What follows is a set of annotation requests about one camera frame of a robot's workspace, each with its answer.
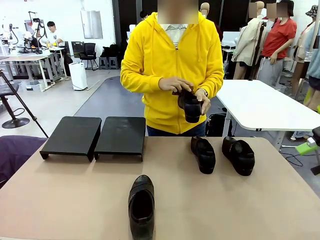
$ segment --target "red shirt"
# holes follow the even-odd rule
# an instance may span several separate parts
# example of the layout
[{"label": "red shirt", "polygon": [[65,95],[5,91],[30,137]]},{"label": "red shirt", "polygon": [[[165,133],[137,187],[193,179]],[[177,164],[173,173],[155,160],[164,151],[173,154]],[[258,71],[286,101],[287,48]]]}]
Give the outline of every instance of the red shirt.
[{"label": "red shirt", "polygon": [[[293,39],[296,36],[297,24],[291,18],[288,21],[280,25],[281,21],[277,21],[268,36],[266,37],[262,55],[264,57],[271,57],[271,55],[285,44],[289,39]],[[288,48],[278,53],[278,59],[284,59],[287,56]]]}]

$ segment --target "black chair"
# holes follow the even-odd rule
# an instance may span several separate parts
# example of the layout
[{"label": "black chair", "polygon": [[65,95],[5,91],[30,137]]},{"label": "black chair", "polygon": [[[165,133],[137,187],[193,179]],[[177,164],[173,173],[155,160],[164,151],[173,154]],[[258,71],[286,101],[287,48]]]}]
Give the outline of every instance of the black chair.
[{"label": "black chair", "polygon": [[[87,68],[86,69],[88,69],[89,60],[90,60],[92,71],[95,71],[95,70],[97,70],[99,68],[99,66],[98,66],[98,64],[96,62],[96,59],[97,59],[96,54],[97,53],[95,52],[95,47],[96,47],[95,43],[85,43],[84,44],[84,51],[79,53],[81,62],[83,60],[86,60],[86,62],[87,62]],[[94,61],[97,69],[94,69],[94,65],[92,64],[92,60]]]},{"label": "black chair", "polygon": [[[13,83],[12,86],[16,91],[18,91],[19,85],[17,83]],[[20,114],[15,115],[14,112],[16,110],[12,111],[12,109],[6,99],[6,96],[10,96],[10,95],[15,95],[15,94],[11,91],[9,86],[7,84],[1,85],[0,86],[0,98],[2,100],[3,105],[5,106],[6,110],[8,111],[8,113],[10,114],[10,116],[12,118],[12,120],[6,121],[4,124],[2,124],[2,127],[4,129],[14,129],[14,128],[22,127],[30,122],[30,119],[26,118],[26,117],[16,118],[17,116],[23,114],[25,112],[25,110],[23,108],[18,108],[16,110],[22,110],[22,112]]]}]

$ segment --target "beige jacket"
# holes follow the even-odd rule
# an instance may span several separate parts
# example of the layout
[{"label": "beige jacket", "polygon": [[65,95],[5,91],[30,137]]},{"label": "beige jacket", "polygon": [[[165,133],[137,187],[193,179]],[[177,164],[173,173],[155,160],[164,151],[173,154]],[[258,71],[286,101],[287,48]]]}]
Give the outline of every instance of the beige jacket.
[{"label": "beige jacket", "polygon": [[295,55],[295,60],[298,63],[304,63],[304,59],[306,57],[306,50],[305,50],[305,42],[308,36],[308,33],[310,33],[310,30],[315,26],[315,22],[312,23],[310,26],[308,26],[303,33],[301,33],[298,41],[296,42],[296,46],[298,48],[296,55]]},{"label": "beige jacket", "polygon": [[[248,66],[253,65],[261,24],[261,18],[258,16],[258,18],[253,18],[248,22],[247,26],[241,29],[239,41],[231,59],[233,62],[245,62]],[[264,39],[265,31],[266,28],[264,28],[261,39]]]}]

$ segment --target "yellow jacket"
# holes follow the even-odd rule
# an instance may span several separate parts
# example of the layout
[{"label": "yellow jacket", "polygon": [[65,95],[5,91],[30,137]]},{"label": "yellow jacket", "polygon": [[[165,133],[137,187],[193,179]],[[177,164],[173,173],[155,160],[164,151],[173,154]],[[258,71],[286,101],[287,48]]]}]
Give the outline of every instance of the yellow jacket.
[{"label": "yellow jacket", "polygon": [[224,70],[219,35],[215,24],[199,12],[199,24],[189,24],[178,49],[158,24],[157,13],[140,22],[130,35],[121,63],[121,84],[143,93],[146,124],[173,134],[184,133],[206,120],[188,123],[178,106],[178,97],[163,91],[161,78],[179,77],[205,89],[213,98],[223,84]]}]

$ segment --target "black shoe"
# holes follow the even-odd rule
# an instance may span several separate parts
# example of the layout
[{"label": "black shoe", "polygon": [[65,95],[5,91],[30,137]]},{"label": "black shoe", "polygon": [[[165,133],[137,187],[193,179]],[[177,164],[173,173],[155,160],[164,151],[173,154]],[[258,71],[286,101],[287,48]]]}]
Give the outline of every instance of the black shoe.
[{"label": "black shoe", "polygon": [[129,221],[133,240],[151,240],[155,227],[154,185],[146,175],[139,176],[129,194]]},{"label": "black shoe", "polygon": [[196,155],[200,172],[212,174],[216,165],[216,155],[208,140],[198,136],[192,137],[191,151]]},{"label": "black shoe", "polygon": [[249,176],[255,166],[255,153],[248,143],[226,136],[222,143],[222,153],[230,160],[236,172]]},{"label": "black shoe", "polygon": [[192,92],[182,89],[178,97],[178,106],[184,110],[185,120],[188,123],[195,124],[199,122],[202,103],[198,101]]}]

